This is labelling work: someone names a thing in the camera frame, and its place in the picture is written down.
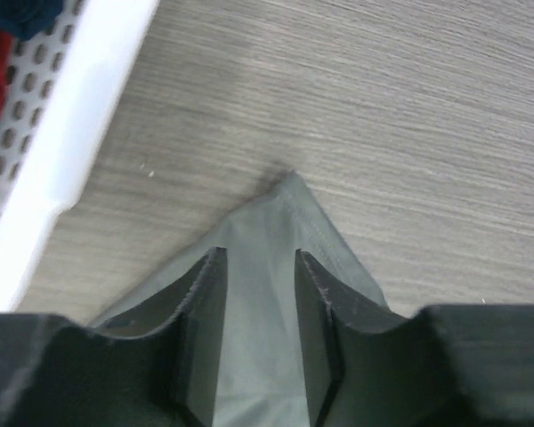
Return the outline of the white plastic basket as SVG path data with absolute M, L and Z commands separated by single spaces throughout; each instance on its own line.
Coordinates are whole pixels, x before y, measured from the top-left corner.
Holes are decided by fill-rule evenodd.
M 0 116 L 0 312 L 19 305 L 59 216 L 80 199 L 157 7 L 67 1 L 13 44 Z

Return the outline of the grey t shirt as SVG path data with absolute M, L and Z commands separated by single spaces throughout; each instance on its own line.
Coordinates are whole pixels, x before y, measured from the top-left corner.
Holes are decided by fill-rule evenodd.
M 295 172 L 268 194 L 228 214 L 102 312 L 93 325 L 173 283 L 211 247 L 223 247 L 228 255 L 214 425 L 309 425 L 295 304 L 295 251 L 311 253 L 336 278 L 370 300 L 380 305 L 386 300 Z

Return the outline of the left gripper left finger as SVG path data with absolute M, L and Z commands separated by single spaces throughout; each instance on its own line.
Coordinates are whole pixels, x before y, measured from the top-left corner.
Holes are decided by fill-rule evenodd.
M 0 426 L 209 426 L 228 282 L 213 248 L 100 326 L 0 314 Z

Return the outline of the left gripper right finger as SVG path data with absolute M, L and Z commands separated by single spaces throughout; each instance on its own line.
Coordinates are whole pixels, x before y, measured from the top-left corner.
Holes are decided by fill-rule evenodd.
M 534 304 L 442 304 L 405 318 L 295 254 L 314 426 L 534 426 Z

